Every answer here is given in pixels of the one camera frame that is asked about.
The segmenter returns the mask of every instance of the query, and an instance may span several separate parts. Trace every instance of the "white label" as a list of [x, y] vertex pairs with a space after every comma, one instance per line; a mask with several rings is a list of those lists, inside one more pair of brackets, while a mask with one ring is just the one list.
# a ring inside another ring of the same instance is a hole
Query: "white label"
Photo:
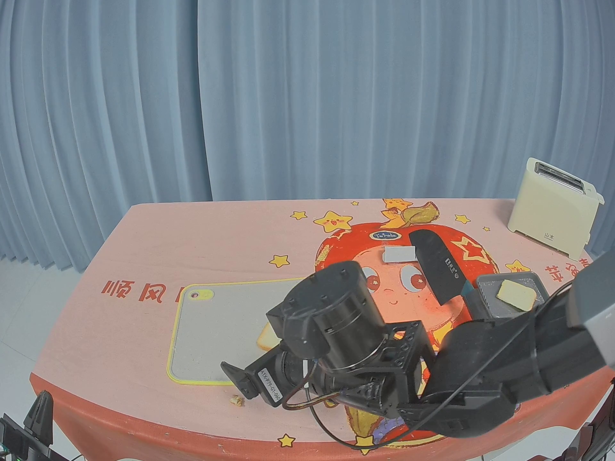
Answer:
[[414, 246], [385, 246], [382, 253], [383, 263], [405, 263], [418, 261]]
[[280, 392], [280, 388], [278, 388], [277, 384], [271, 378], [271, 374], [267, 370], [267, 368], [263, 369], [258, 373], [258, 377], [260, 377], [263, 384], [265, 384], [265, 389], [267, 393], [273, 398], [273, 400], [277, 403], [282, 400], [282, 393]]
[[[308, 361], [304, 360], [303, 361], [303, 377], [306, 377], [309, 374], [309, 370], [308, 370]], [[304, 388], [309, 388], [309, 382], [306, 382]]]

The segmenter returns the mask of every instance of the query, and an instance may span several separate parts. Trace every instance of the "toaster slot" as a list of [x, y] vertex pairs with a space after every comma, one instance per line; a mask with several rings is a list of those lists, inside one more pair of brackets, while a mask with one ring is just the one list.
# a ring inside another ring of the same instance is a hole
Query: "toaster slot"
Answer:
[[542, 162], [536, 162], [536, 167], [534, 167], [535, 173], [544, 176], [545, 178], [549, 178], [552, 181], [558, 182], [567, 186], [570, 189], [574, 189], [579, 193], [585, 194], [585, 187], [583, 186], [583, 181], [579, 178], [575, 178], [568, 173], [560, 171], [550, 165], [543, 164]]

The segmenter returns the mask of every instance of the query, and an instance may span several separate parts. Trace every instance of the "cartoon girl face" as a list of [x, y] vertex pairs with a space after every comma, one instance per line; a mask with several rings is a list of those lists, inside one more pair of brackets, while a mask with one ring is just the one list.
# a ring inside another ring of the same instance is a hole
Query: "cartoon girl face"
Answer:
[[453, 321], [463, 310], [461, 296], [440, 305], [418, 263], [383, 263], [383, 248], [359, 253], [367, 287], [387, 323], [421, 320], [429, 331]]

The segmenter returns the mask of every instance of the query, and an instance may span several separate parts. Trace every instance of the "red chinese characters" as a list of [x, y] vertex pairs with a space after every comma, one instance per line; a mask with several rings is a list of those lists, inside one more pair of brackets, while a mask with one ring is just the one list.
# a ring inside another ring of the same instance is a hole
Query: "red chinese characters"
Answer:
[[566, 263], [566, 270], [570, 272], [573, 278], [576, 277], [577, 273], [579, 273], [579, 269], [572, 263]]
[[112, 296], [117, 296], [121, 298], [125, 298], [129, 292], [132, 290], [132, 284], [134, 281], [132, 280], [118, 280], [118, 281], [107, 281], [107, 284], [104, 286], [101, 294], [110, 294]]
[[[104, 287], [100, 293], [126, 298], [132, 290], [132, 285], [134, 283], [134, 280], [108, 280], [107, 283], [104, 284]], [[180, 302], [181, 293], [184, 288], [186, 287], [181, 287], [179, 289], [177, 297], [175, 298], [176, 303]], [[152, 300], [157, 303], [162, 303], [162, 296], [164, 296], [166, 291], [167, 286], [163, 283], [146, 283], [143, 287], [143, 291], [141, 292], [141, 296], [139, 297], [139, 302], [142, 303], [143, 301]]]
[[183, 291], [184, 288], [186, 288], [186, 287], [180, 288], [180, 291], [177, 293], [177, 297], [175, 297], [175, 302], [176, 303], [180, 302], [181, 292]]
[[139, 302], [143, 302], [147, 299], [151, 299], [156, 301], [157, 303], [162, 303], [162, 296], [167, 290], [167, 286], [163, 283], [146, 283], [145, 287], [143, 287], [143, 292], [141, 292], [141, 297], [139, 297]]
[[547, 266], [545, 270], [550, 273], [550, 275], [553, 277], [555, 281], [564, 280], [564, 277], [562, 276], [562, 273], [560, 272], [560, 269], [558, 266], [556, 265]]

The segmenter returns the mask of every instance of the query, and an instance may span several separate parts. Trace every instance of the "toaster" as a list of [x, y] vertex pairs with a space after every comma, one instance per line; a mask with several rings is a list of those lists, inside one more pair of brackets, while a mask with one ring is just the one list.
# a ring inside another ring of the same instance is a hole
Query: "toaster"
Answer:
[[555, 166], [529, 158], [508, 229], [579, 260], [589, 242], [598, 204], [593, 184]]

